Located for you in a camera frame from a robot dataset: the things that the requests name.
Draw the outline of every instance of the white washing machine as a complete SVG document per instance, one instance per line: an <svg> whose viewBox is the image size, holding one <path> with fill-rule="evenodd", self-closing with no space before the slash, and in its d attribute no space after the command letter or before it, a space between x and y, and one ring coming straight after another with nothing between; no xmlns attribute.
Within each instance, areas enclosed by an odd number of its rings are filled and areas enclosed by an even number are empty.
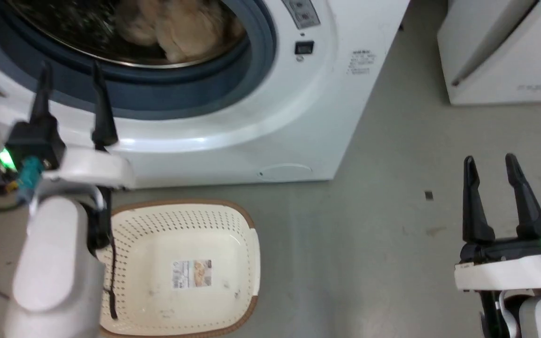
<svg viewBox="0 0 541 338"><path fill-rule="evenodd" d="M0 143L27 118L43 60L67 145L91 146L88 53L0 0ZM409 0L224 0L244 39L181 69L103 62L120 142L140 188L330 180Z"/></svg>

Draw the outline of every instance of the laundry basket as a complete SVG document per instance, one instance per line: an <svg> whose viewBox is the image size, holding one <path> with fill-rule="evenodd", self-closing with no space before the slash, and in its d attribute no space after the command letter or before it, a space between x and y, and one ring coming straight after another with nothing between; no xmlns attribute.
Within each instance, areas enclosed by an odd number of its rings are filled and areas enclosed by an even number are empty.
<svg viewBox="0 0 541 338"><path fill-rule="evenodd" d="M183 200L114 211L114 293L103 294L101 335L212 337L251 316L260 287L260 246L249 215L227 201ZM111 277L112 250L97 257Z"/></svg>

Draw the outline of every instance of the floor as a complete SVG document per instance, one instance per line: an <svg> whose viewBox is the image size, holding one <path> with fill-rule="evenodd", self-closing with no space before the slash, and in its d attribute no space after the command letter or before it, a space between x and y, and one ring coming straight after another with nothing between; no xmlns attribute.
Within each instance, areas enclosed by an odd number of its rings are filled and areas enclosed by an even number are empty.
<svg viewBox="0 0 541 338"><path fill-rule="evenodd" d="M444 15L439 1L413 0L334 181L116 197L117 205L226 199L249 211L260 236L262 288L254 315L230 337L481 337L479 298L458 292L453 279L463 159L475 156L490 224L513 235L504 156L517 154L541 202L541 105L451 107L435 38ZM4 292L23 213L12 223L0 216ZM0 299L0 327L5 306Z"/></svg>

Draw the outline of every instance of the label in basket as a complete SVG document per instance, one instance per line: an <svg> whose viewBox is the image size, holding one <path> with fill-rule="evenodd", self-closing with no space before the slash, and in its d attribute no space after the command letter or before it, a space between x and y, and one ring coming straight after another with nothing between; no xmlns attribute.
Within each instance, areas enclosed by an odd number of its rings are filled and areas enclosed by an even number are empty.
<svg viewBox="0 0 541 338"><path fill-rule="evenodd" d="M212 261L175 261L172 263L172 288L191 289L212 286Z"/></svg>

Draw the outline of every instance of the green led indicator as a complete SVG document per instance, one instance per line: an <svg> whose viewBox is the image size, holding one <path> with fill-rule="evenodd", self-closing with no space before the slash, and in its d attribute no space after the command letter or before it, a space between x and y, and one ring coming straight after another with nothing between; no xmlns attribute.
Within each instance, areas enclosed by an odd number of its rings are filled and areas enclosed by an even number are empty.
<svg viewBox="0 0 541 338"><path fill-rule="evenodd" d="M11 155L6 148L0 151L0 163L7 169L16 171L14 161L11 159Z"/></svg>

